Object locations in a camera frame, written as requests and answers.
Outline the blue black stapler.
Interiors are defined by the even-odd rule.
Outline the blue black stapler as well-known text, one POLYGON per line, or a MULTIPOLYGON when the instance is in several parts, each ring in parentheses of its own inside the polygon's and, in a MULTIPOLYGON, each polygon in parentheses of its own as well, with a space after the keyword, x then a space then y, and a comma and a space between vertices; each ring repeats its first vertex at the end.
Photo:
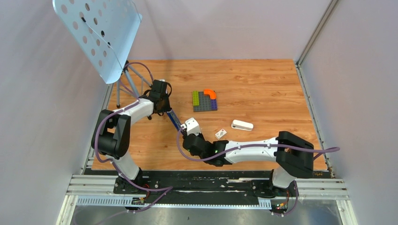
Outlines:
POLYGON ((179 130, 182 124, 176 113, 173 110, 171 110, 167 112, 167 115, 170 121, 172 122, 173 126, 176 128, 176 130, 179 130))

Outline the white staple box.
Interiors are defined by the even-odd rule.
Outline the white staple box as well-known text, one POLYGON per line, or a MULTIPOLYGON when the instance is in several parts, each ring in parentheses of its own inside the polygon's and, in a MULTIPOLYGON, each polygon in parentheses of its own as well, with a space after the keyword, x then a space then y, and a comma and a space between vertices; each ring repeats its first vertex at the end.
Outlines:
POLYGON ((220 140, 223 136, 227 134, 227 131, 225 129, 220 129, 216 134, 215 137, 220 140))

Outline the white stapler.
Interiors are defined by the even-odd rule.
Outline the white stapler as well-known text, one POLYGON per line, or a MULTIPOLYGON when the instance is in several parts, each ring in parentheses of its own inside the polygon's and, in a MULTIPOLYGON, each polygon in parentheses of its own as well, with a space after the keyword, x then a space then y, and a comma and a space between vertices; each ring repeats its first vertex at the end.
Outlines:
POLYGON ((244 130, 244 131, 252 131, 254 125, 249 122, 241 121, 241 120, 233 120, 231 123, 231 127, 233 129, 244 130))

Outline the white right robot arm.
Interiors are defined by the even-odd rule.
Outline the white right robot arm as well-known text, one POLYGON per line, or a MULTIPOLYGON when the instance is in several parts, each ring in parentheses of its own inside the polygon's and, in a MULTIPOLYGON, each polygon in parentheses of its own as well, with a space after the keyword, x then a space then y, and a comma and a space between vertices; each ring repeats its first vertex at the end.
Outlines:
POLYGON ((314 172, 314 146, 288 131, 280 131, 277 137, 254 142, 228 140, 209 142, 202 134, 183 135, 180 150, 187 150, 195 161, 222 167, 240 162, 276 162, 268 182, 269 192, 281 195, 296 179, 309 179, 314 172))

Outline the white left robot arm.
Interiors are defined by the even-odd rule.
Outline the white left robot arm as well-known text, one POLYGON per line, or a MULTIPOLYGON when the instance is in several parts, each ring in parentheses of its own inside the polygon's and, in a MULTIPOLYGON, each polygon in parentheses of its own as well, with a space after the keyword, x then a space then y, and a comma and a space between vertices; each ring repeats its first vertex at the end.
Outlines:
POLYGON ((140 193, 144 181, 139 178, 140 168, 128 153, 131 126, 153 114, 163 115, 172 110, 169 97, 172 86, 164 80, 154 80, 151 88, 130 105, 116 111, 99 113, 92 136, 92 148, 97 159, 112 162, 120 176, 126 179, 126 188, 133 194, 140 193))

